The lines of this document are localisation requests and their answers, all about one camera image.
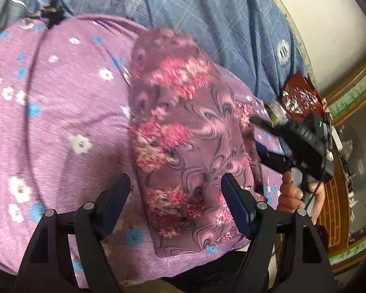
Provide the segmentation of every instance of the blue plaid fabric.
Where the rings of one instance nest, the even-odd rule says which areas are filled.
[[[297,70],[307,76],[298,42],[272,0],[58,0],[65,16],[103,13],[147,28],[191,34],[216,63],[248,85],[264,102],[278,97]],[[50,0],[29,0],[36,11]]]

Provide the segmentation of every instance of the folded cloth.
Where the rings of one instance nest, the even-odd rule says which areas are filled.
[[[130,108],[123,67],[145,29],[129,20],[87,15],[47,30],[21,19],[0,34],[0,268],[16,274],[45,209],[76,210],[127,173],[132,191],[113,234],[102,243],[124,286],[172,277],[247,244],[245,239],[197,253],[159,258],[143,210],[130,151]],[[236,100],[263,103],[225,69],[217,70]],[[279,148],[276,138],[254,129],[257,141]],[[262,168],[264,193],[277,205],[280,175]],[[72,262],[86,286],[75,239]]]
[[[257,200],[266,200],[252,189],[249,164],[254,159],[260,168],[260,162],[244,146],[255,145],[252,103],[234,99],[190,36],[158,29],[141,33],[134,46],[129,105],[139,186],[157,256],[243,238],[221,193],[221,177],[232,173]],[[248,151],[257,156],[255,149]]]

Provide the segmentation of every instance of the blue flower print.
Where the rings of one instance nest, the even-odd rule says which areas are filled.
[[[1,39],[5,39],[5,38],[7,38],[8,36],[10,36],[10,33],[9,33],[9,32],[1,32],[1,33],[0,33],[0,38],[1,38]]]
[[[208,251],[209,253],[216,253],[218,250],[216,246],[210,246],[208,247]]]
[[[138,246],[143,241],[143,233],[140,230],[129,229],[125,234],[125,243],[129,246]]]
[[[80,261],[72,261],[73,270],[76,273],[84,273],[83,265]]]
[[[16,74],[16,79],[22,79],[24,77],[26,77],[27,75],[27,68],[26,66],[20,66],[18,73]]]
[[[27,115],[29,117],[36,117],[42,113],[42,108],[39,104],[27,104]]]
[[[97,43],[101,43],[103,40],[100,36],[94,36],[94,41],[97,42]]]
[[[112,62],[114,63],[116,68],[119,68],[123,64],[123,61],[115,56],[112,58]]]
[[[264,186],[263,187],[263,192],[264,192],[264,196],[268,196],[268,193],[270,192],[270,187],[269,186]]]
[[[35,223],[38,223],[41,220],[42,215],[45,211],[46,208],[43,204],[41,203],[33,204],[32,209],[30,210],[30,215]]]
[[[19,54],[18,56],[18,60],[20,60],[21,62],[24,61],[24,59],[27,57],[26,54]]]

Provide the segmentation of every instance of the human hand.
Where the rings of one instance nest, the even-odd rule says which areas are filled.
[[[293,175],[291,172],[286,172],[282,176],[282,185],[280,188],[281,195],[278,198],[277,210],[294,212],[297,208],[305,208],[305,204],[300,199],[303,197],[303,192],[295,185],[293,185]],[[318,182],[309,183],[308,191],[314,193]],[[312,222],[315,225],[318,215],[320,215],[321,209],[325,200],[324,183],[321,183],[316,191],[316,199],[313,205]]]

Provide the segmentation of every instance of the pink floral cloth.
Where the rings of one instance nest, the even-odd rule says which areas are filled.
[[[132,71],[131,145],[156,255],[241,238],[220,183],[230,172],[266,200],[251,103],[235,100],[206,52],[175,31],[142,33]]]

